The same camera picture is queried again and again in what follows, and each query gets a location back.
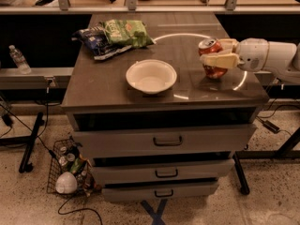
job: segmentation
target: gray tabletop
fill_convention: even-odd
[[[134,49],[106,61],[95,61],[84,46],[73,70],[62,107],[66,111],[86,109],[139,109],[182,107],[232,107],[262,105],[268,100],[254,74],[230,69],[219,80],[211,80],[198,55],[205,37],[227,38],[214,14],[199,12],[132,12],[93,15],[90,27],[109,19],[141,20],[157,44]],[[169,63],[177,73],[171,89],[146,95],[130,87],[126,72],[144,59]]]

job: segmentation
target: floor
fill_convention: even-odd
[[[278,105],[289,104],[277,110]],[[48,148],[55,142],[67,140],[72,128],[59,106],[49,107],[48,123],[40,136]],[[299,100],[278,100],[260,116],[274,113],[270,121],[282,130],[273,134],[255,120],[258,129],[249,142],[249,150],[279,148],[299,128]],[[43,105],[33,103],[12,104],[17,117],[30,128]],[[15,117],[13,129],[5,137],[25,136],[30,131]],[[0,134],[8,127],[0,125]],[[180,224],[180,225],[296,225],[300,224],[300,170],[299,160],[242,160],[250,186],[250,194],[239,191],[240,183],[235,169],[219,179],[216,193],[208,197],[190,197],[161,201],[105,202],[98,192],[91,196],[70,199],[58,214],[58,209],[68,200],[47,192],[51,157],[37,140],[30,158],[34,169],[19,173],[24,147],[0,148],[0,224],[5,225],[82,225],[101,224]],[[70,211],[90,208],[92,210]]]

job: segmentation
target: white robotic arm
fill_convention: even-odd
[[[212,67],[245,71],[269,71],[283,82],[300,83],[300,44],[272,42],[260,38],[221,39],[222,52],[209,53],[201,61]]]

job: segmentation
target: cabinet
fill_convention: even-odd
[[[268,96],[254,74],[238,68],[219,80],[205,77],[198,43],[227,37],[214,14],[95,14],[90,26],[110,18],[142,20],[157,44],[104,62],[82,47],[68,84],[62,107],[105,200],[213,194]],[[175,85],[156,95],[129,87],[126,71],[143,59],[171,64]]]

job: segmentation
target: drawer handle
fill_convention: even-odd
[[[183,139],[181,136],[179,136],[179,141],[178,142],[158,142],[157,138],[153,138],[153,143],[155,146],[179,146],[183,142]]]
[[[171,174],[171,175],[159,175],[158,171],[156,170],[156,177],[157,178],[167,178],[167,177],[176,177],[178,176],[178,170],[175,170],[175,174]]]
[[[162,194],[162,195],[159,195],[158,192],[154,191],[154,195],[155,195],[157,198],[167,198],[167,197],[171,197],[173,194],[174,194],[174,192],[173,192],[172,189],[171,189],[170,194]]]

